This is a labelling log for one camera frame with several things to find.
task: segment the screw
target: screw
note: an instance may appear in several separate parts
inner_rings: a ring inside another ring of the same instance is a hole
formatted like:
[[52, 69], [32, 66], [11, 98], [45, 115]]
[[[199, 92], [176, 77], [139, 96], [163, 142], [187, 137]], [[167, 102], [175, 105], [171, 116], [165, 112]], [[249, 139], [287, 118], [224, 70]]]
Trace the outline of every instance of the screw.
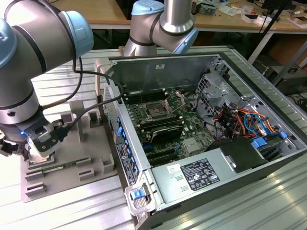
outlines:
[[8, 112], [8, 113], [7, 113], [7, 116], [9, 116], [9, 117], [13, 117], [13, 116], [15, 116], [15, 115], [16, 115], [15, 112]]

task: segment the sticker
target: sticker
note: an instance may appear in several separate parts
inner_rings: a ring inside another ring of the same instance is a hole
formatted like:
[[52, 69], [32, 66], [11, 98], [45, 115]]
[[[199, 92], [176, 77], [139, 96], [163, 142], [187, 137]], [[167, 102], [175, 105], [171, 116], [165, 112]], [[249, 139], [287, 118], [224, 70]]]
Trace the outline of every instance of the sticker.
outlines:
[[180, 168], [193, 191], [220, 181], [206, 158], [191, 164], [186, 164]]
[[180, 164], [174, 164], [174, 165], [167, 166], [167, 170], [170, 174], [178, 172], [180, 171]]
[[116, 148], [118, 151], [118, 155], [120, 157], [120, 163], [124, 170], [127, 182], [129, 183], [129, 185], [133, 185], [135, 184], [136, 180], [130, 168], [129, 158], [126, 157], [126, 154], [125, 154], [125, 151], [122, 145], [116, 145]]
[[164, 69], [164, 66], [165, 66], [165, 64], [156, 65], [156, 66], [155, 66], [155, 69]]

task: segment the wooden desk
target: wooden desk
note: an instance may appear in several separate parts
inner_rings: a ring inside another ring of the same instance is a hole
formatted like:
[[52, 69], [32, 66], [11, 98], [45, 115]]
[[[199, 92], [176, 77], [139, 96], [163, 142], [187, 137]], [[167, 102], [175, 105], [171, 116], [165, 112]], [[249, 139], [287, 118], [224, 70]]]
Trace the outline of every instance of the wooden desk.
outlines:
[[[252, 5], [254, 11], [259, 15], [263, 12], [263, 9], [246, 0], [237, 4], [240, 6]], [[74, 10], [80, 12], [93, 29], [130, 29], [130, 21], [126, 20], [115, 0], [60, 0], [54, 3], [54, 6], [62, 11]], [[289, 16], [281, 16], [281, 20], [272, 26], [250, 57], [251, 63], [273, 34], [307, 34], [307, 30], [295, 26], [287, 20], [287, 17]], [[260, 26], [254, 23], [246, 23], [239, 15], [231, 17], [220, 11], [216, 11], [216, 16], [196, 15], [195, 25], [200, 31], [212, 32], [258, 33], [260, 29]]]

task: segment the open computer chassis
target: open computer chassis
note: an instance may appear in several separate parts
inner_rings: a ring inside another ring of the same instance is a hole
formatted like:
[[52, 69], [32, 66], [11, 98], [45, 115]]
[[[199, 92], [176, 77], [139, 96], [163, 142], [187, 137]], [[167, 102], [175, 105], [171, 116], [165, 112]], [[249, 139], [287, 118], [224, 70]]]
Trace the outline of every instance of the open computer chassis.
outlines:
[[[108, 74], [125, 94], [104, 113], [139, 229], [262, 179], [307, 151], [307, 136], [224, 53], [109, 61]], [[118, 93], [108, 82], [104, 100]]]

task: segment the power supply label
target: power supply label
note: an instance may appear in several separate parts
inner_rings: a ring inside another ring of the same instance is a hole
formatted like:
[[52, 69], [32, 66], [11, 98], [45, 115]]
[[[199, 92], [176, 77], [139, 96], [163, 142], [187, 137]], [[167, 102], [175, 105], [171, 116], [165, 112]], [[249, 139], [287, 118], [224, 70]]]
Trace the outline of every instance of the power supply label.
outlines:
[[193, 191], [220, 181], [207, 158], [181, 166], [181, 170]]

